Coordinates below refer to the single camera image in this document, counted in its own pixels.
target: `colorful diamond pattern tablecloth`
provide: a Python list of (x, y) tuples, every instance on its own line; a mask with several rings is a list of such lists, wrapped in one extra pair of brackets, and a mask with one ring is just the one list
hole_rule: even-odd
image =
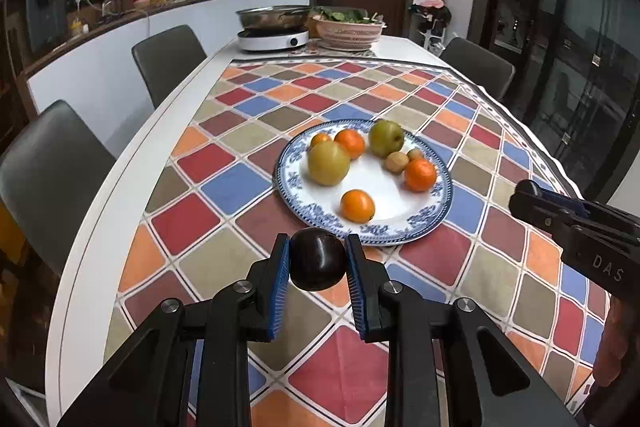
[[(211, 298), (244, 279), (278, 232), (303, 226), (272, 185), (291, 137), (325, 120), (377, 117), (428, 140), (449, 166), (454, 195), (447, 219), (430, 235), (367, 248), (367, 255), (425, 298), (475, 299), (556, 393), (570, 399), (591, 373), (608, 298), (562, 265), (548, 237), (513, 219), (508, 201), (524, 178), (563, 194), (574, 195), (572, 186), (477, 86), (444, 68), (372, 58), (280, 58), (226, 68), (149, 198), (120, 280), (105, 357), (164, 298)], [(382, 427), (387, 349), (359, 340), (346, 280), (318, 293), (290, 285), (279, 338), (251, 344), (249, 359), (254, 426)]]

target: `tangerine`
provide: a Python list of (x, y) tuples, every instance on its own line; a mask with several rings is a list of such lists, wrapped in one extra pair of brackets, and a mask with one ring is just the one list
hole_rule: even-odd
[(311, 144), (309, 145), (309, 149), (313, 149), (319, 143), (326, 142), (329, 140), (331, 140), (331, 137), (328, 134), (324, 132), (319, 132), (311, 139)]
[(352, 160), (359, 158), (364, 153), (364, 138), (353, 129), (343, 129), (334, 138), (347, 151)]
[(340, 214), (354, 223), (366, 223), (376, 213), (376, 206), (364, 190), (348, 190), (340, 198)]
[(404, 168), (404, 181), (415, 192), (424, 192), (433, 187), (438, 173), (433, 164), (424, 158), (411, 160)]

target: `white portable stove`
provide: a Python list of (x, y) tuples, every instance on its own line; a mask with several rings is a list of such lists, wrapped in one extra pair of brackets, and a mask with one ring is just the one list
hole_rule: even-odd
[(245, 52), (276, 52), (292, 50), (309, 42), (306, 28), (292, 30), (242, 30), (238, 46)]

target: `metal bolt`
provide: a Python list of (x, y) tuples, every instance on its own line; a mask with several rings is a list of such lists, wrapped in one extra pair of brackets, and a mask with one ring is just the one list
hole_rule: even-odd
[(476, 309), (476, 303), (471, 299), (467, 299), (466, 297), (458, 299), (458, 302), (456, 302), (456, 304), (458, 305), (458, 308), (460, 308), (463, 312), (472, 312)]
[(382, 287), (387, 293), (400, 293), (402, 291), (402, 283), (398, 281), (387, 281)]
[(234, 291), (236, 293), (249, 293), (253, 288), (254, 285), (251, 284), (251, 281), (246, 279), (234, 283)]
[(163, 313), (173, 313), (180, 307), (180, 301), (178, 299), (167, 299), (162, 301), (160, 309)]

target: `dark round fruit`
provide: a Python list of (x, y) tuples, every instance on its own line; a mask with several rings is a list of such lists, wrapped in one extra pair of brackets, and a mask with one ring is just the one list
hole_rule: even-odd
[(289, 258), (291, 280), (301, 290), (331, 288), (347, 270), (342, 243), (323, 229), (298, 230), (289, 243)]

